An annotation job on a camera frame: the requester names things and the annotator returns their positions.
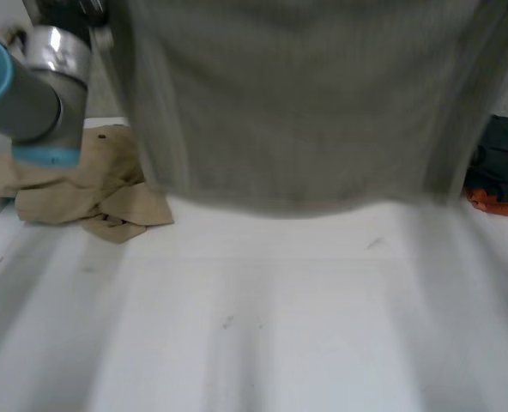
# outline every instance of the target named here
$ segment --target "white table surface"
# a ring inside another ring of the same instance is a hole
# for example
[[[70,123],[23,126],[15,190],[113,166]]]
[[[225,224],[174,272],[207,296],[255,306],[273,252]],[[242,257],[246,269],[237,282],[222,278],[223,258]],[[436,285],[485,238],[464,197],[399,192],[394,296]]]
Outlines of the white table surface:
[[[124,245],[4,210],[0,412],[508,411],[508,218],[169,203]]]

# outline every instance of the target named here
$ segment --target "gray cloth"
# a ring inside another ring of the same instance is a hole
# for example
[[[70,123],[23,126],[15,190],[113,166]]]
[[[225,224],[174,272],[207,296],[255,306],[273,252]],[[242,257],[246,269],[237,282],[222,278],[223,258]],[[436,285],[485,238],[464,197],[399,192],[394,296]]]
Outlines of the gray cloth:
[[[507,0],[204,4],[111,2],[102,57],[151,186],[277,208],[460,193]]]

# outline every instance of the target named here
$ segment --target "tan towel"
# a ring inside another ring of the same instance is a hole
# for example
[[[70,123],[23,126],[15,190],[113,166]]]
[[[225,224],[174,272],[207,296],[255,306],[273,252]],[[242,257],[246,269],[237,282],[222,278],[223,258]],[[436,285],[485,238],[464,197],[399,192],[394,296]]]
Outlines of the tan towel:
[[[136,143],[127,126],[84,130],[75,169],[34,167],[0,156],[0,198],[15,198],[24,221],[81,221],[103,239],[122,243],[146,226],[173,223],[164,195],[144,183]]]

